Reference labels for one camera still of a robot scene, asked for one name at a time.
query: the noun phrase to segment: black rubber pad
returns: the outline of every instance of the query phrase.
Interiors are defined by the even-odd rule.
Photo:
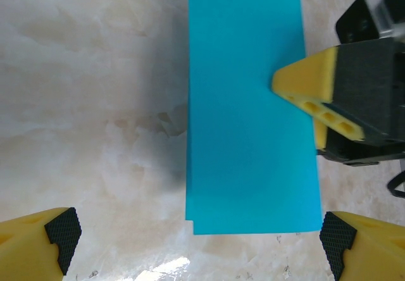
[[[51,244],[59,247],[58,264],[64,276],[75,254],[78,239],[82,234],[76,209],[69,208],[55,219],[45,224],[46,234]]]
[[[320,239],[327,254],[335,280],[339,280],[344,269],[343,252],[351,249],[357,230],[328,211],[323,221]]]

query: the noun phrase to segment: marble countertop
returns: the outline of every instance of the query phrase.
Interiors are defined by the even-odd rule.
[[[354,0],[302,0],[307,52]],[[333,280],[318,233],[193,236],[184,220],[187,0],[0,0],[0,220],[76,207],[65,280]],[[394,161],[319,158],[324,211],[405,225]]]

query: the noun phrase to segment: blue foam block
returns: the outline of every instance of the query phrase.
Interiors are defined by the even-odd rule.
[[[319,230],[312,119],[270,90],[305,57],[300,0],[189,0],[189,14],[194,233]]]

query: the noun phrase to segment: white marble surface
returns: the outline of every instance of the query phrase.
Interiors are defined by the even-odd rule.
[[[302,0],[308,53],[354,0]],[[318,233],[192,235],[187,0],[0,0],[0,220],[74,206],[65,280],[333,280]],[[398,162],[319,159],[324,210],[405,225]]]

